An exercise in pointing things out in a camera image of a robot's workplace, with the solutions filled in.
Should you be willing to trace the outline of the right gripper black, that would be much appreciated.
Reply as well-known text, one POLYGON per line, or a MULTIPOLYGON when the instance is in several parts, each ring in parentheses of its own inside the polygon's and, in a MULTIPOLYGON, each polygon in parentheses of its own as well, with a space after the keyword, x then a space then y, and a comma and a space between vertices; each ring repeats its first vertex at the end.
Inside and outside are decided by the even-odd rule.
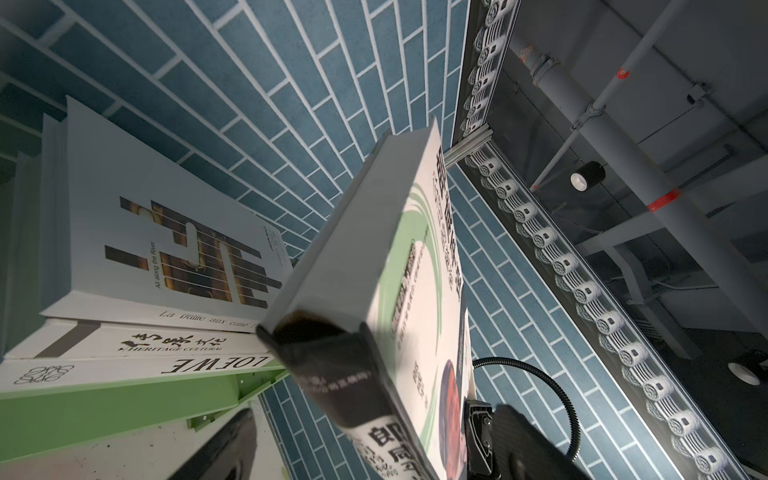
POLYGON ((466 400, 464 406, 468 479, 497 479, 492 446, 493 409, 489 403, 466 400))

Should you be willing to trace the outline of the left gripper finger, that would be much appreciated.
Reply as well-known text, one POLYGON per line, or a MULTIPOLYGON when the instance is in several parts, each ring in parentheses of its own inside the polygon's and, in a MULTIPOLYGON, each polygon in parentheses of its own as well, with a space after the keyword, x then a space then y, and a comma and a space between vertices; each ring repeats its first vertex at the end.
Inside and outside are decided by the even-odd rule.
POLYGON ((249 479, 257 453, 257 441, 257 425, 253 411, 243 409, 169 479, 249 479))

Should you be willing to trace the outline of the Chinese book with man portrait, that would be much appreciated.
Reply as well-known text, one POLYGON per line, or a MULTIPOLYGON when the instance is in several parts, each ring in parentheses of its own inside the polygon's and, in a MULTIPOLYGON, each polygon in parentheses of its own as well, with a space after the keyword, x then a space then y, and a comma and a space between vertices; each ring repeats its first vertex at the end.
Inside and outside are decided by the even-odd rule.
POLYGON ((385 479, 463 479, 470 336, 440 130, 366 158, 258 326, 385 479))

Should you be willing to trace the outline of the white Loewe Foundation book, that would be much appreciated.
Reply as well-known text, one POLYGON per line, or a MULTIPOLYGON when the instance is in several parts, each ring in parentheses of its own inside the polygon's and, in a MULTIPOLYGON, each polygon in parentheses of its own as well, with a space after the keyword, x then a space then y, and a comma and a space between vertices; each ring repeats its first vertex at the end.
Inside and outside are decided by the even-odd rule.
POLYGON ((1 397, 141 385, 179 378, 281 370, 268 353, 93 360, 9 360, 1 364, 1 397))

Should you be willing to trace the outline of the white booklet with brown bars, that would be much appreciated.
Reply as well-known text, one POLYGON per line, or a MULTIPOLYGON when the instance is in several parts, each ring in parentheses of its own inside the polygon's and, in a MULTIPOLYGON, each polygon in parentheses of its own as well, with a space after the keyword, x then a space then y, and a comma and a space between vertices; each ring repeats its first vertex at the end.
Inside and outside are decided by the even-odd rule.
POLYGON ((41 167, 46 317, 250 333, 291 273, 274 226, 75 99, 41 167))

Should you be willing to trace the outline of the white-backed heritage culture book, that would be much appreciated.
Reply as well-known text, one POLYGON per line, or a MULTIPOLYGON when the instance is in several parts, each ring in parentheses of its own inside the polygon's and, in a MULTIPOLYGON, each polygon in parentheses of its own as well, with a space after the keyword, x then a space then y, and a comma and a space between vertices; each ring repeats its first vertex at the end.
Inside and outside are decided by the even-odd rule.
POLYGON ((255 334, 40 315, 41 160, 17 156, 15 177, 3 188, 1 229, 7 252, 1 282, 1 359, 119 358, 173 355, 262 355, 255 334))

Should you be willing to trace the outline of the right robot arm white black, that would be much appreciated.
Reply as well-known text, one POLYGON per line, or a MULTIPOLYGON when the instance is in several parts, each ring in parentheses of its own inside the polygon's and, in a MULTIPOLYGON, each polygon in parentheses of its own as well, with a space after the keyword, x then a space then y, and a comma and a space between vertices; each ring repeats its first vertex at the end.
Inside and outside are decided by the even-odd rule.
POLYGON ((585 479, 565 454, 508 405, 465 402, 468 479, 585 479))

